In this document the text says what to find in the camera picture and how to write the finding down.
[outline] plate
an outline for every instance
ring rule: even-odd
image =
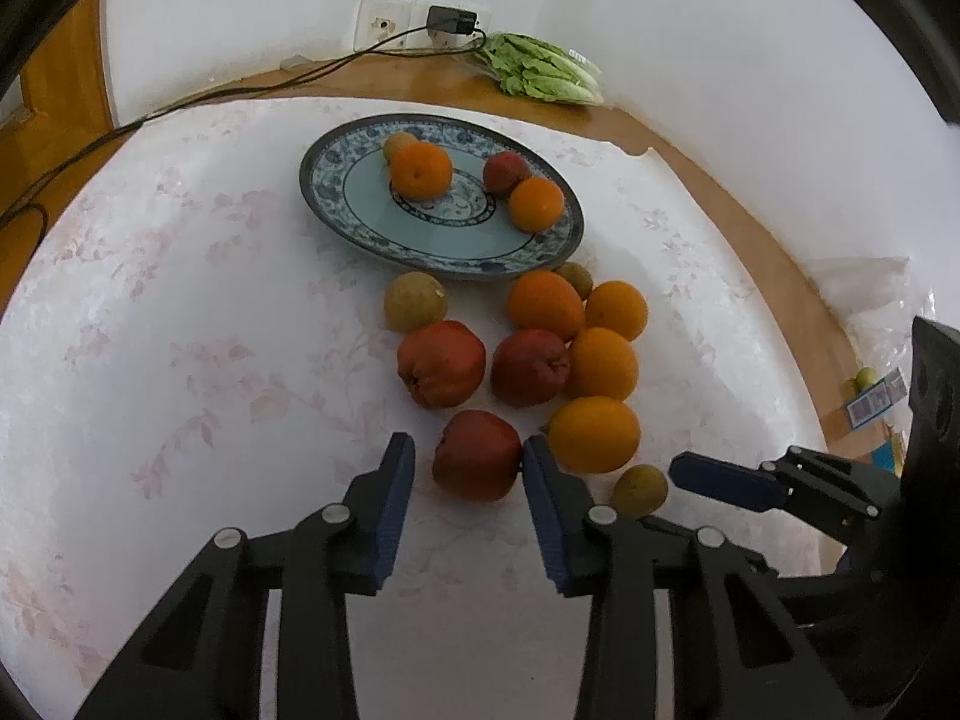
[[[411,203],[392,189],[381,146],[400,130],[450,155],[453,184],[438,199]],[[549,230],[521,232],[507,203],[484,192],[484,162],[498,151],[515,151],[534,175],[563,190],[563,216]],[[584,234],[577,197],[548,162],[499,132],[445,116],[387,114],[330,130],[304,156],[301,191],[323,223],[362,250],[454,278],[506,279],[555,268]]]

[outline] green leafy vegetable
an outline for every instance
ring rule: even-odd
[[[600,69],[586,57],[542,40],[496,32],[472,55],[508,95],[528,95],[549,103],[602,105]]]

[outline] metal screw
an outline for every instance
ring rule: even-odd
[[[697,541],[704,547],[709,547],[710,549],[722,547],[726,540],[727,537],[723,535],[723,531],[719,531],[717,528],[712,528],[709,525],[697,531]]]
[[[616,509],[610,506],[593,506],[587,512],[587,517],[594,525],[613,525],[616,522]]]
[[[223,528],[213,536],[213,543],[220,549],[233,549],[241,541],[243,541],[243,533],[240,533],[237,528]]]
[[[346,522],[350,519],[350,509],[342,503],[331,503],[329,506],[323,507],[323,512],[320,512],[320,516],[323,517],[323,522],[328,522],[331,525],[339,525],[341,522]]]

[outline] black plug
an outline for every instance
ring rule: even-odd
[[[472,35],[476,31],[477,15],[469,10],[443,5],[431,5],[426,14],[426,28],[451,35]]]

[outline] white outlet cover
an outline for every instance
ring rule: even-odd
[[[430,12],[430,8],[434,5],[455,7],[462,10],[472,10],[477,14],[477,26],[483,29],[485,32],[490,31],[490,11],[483,10],[474,5],[448,4],[447,2],[435,1],[413,2],[410,8],[410,20],[407,28],[416,29],[418,26],[426,26],[427,14]],[[449,35],[441,32],[434,37],[429,32],[424,30],[423,32],[414,32],[412,35],[408,35],[406,47],[407,50],[450,50],[467,45],[469,40],[469,35]]]
[[[361,0],[356,31],[353,33],[353,50],[368,49],[391,35],[409,29],[410,11],[411,4],[404,0]],[[400,38],[387,43],[384,49],[402,50],[406,47],[406,41],[405,37]]]

